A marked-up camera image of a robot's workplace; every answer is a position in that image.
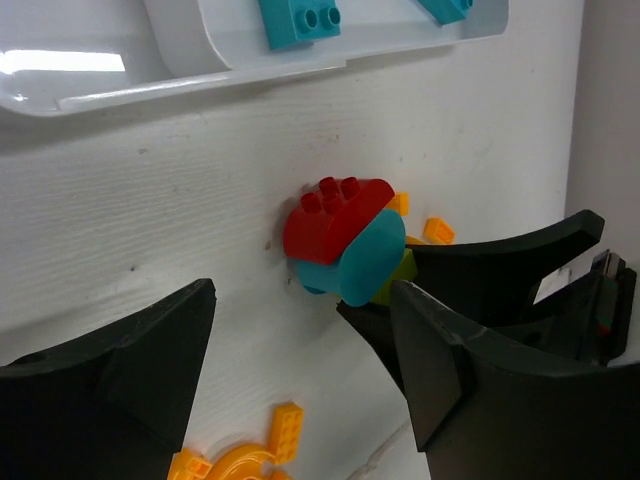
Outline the orange long lego plate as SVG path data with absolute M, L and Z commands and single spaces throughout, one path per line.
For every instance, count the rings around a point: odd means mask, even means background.
M 298 452 L 304 410 L 295 403 L 277 406 L 273 412 L 268 450 L 275 465 L 295 460 Z

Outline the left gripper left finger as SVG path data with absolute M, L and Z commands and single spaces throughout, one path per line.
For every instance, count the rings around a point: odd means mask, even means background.
M 213 325 L 198 279 L 1 369 L 4 479 L 165 479 L 184 442 Z

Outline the red lego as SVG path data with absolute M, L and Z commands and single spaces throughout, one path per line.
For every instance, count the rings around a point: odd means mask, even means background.
M 321 179 L 300 197 L 285 222 L 285 255 L 322 265 L 334 262 L 394 195 L 383 179 Z

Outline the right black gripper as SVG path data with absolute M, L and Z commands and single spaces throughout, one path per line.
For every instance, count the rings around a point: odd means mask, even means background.
M 599 243 L 604 226 L 604 218 L 582 210 L 507 239 L 413 245 L 414 283 L 524 345 L 605 367 L 626 350 L 637 280 L 618 254 L 602 252 L 587 274 L 533 305 L 541 281 Z

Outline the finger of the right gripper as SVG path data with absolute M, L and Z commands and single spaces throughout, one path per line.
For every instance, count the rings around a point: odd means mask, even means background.
M 352 307 L 341 301 L 336 310 L 369 344 L 400 392 L 405 394 L 389 307 L 374 303 Z

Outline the teal rounded lego brick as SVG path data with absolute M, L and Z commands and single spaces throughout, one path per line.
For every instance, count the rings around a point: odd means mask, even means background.
M 321 265 L 296 260 L 301 285 L 314 295 L 338 295 L 347 305 L 368 303 L 400 265 L 406 229 L 402 217 L 383 209 L 344 249 L 336 261 Z

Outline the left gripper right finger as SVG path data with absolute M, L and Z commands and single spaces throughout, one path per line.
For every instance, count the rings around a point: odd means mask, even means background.
M 639 368 L 569 360 L 407 281 L 391 324 L 417 448 L 435 479 L 635 479 Z

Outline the teal square lego brick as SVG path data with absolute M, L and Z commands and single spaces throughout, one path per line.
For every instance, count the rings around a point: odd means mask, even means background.
M 341 33 L 342 15 L 334 0 L 259 0 L 258 4 L 272 51 Z

